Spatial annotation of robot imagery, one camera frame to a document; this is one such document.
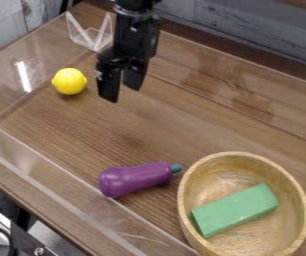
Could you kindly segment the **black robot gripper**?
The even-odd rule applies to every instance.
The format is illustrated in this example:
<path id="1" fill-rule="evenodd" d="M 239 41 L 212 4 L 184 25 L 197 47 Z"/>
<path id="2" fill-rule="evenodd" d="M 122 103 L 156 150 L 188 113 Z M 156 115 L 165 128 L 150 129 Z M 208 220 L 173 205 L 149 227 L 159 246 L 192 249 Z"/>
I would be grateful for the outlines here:
<path id="1" fill-rule="evenodd" d="M 97 56 L 96 81 L 98 96 L 112 103 L 118 100 L 122 84 L 138 91 L 150 58 L 156 55 L 160 17 L 152 6 L 116 6 L 112 46 Z"/>

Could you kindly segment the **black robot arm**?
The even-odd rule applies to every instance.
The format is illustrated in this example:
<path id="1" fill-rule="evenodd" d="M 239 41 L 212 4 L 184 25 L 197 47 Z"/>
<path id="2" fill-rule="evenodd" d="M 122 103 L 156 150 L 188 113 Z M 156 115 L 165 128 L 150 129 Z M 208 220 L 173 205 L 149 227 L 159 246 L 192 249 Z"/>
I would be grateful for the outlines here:
<path id="1" fill-rule="evenodd" d="M 113 45 L 97 55 L 98 96 L 118 100 L 120 84 L 138 91 L 149 60 L 157 52 L 161 20 L 153 6 L 161 0 L 114 0 L 116 26 Z"/>

